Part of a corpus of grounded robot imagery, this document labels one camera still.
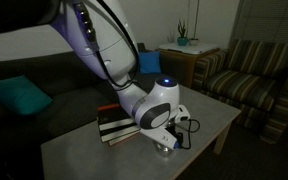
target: table top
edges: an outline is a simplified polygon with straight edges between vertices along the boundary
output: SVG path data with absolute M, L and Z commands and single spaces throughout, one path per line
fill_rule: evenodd
M 176 43 L 169 43 L 169 44 L 162 44 L 159 46 L 160 49 L 164 50 L 173 50 L 173 51 L 178 51 L 186 54 L 202 54 L 204 52 L 207 52 L 212 49 L 217 49 L 219 48 L 218 45 L 216 44 L 208 44 L 208 43 L 202 43 L 199 42 L 196 46 L 179 46 Z
M 137 134 L 114 146 L 102 143 L 93 122 L 41 145 L 45 180 L 171 179 L 178 176 L 240 113 L 240 110 L 180 86 L 180 103 L 201 128 L 190 150 L 161 156 L 153 141 Z

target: stack of books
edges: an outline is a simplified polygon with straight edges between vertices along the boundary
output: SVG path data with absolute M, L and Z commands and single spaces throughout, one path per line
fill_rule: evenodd
M 97 113 L 101 140 L 111 146 L 140 131 L 135 121 L 119 104 L 100 106 Z

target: teal pillow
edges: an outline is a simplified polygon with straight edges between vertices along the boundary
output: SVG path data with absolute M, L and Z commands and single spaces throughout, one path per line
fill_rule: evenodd
M 36 114 L 52 101 L 25 76 L 0 80 L 0 103 L 16 114 Z
M 140 52 L 140 73 L 161 73 L 160 52 Z

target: teal pot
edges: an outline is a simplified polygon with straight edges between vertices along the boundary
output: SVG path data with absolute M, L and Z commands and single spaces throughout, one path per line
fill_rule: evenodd
M 188 43 L 187 37 L 178 37 L 178 38 L 177 38 L 177 44 L 178 44 L 179 46 L 186 46 L 187 43 Z

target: wall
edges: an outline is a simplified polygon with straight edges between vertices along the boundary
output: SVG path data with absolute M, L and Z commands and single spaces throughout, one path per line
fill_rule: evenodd
M 193 36 L 197 0 L 191 0 L 189 36 Z M 179 18 L 187 17 L 188 0 L 120 0 L 137 42 L 148 49 L 177 38 Z M 197 36 L 226 48 L 239 0 L 201 0 Z M 71 51 L 51 27 L 45 25 L 0 34 L 0 61 Z

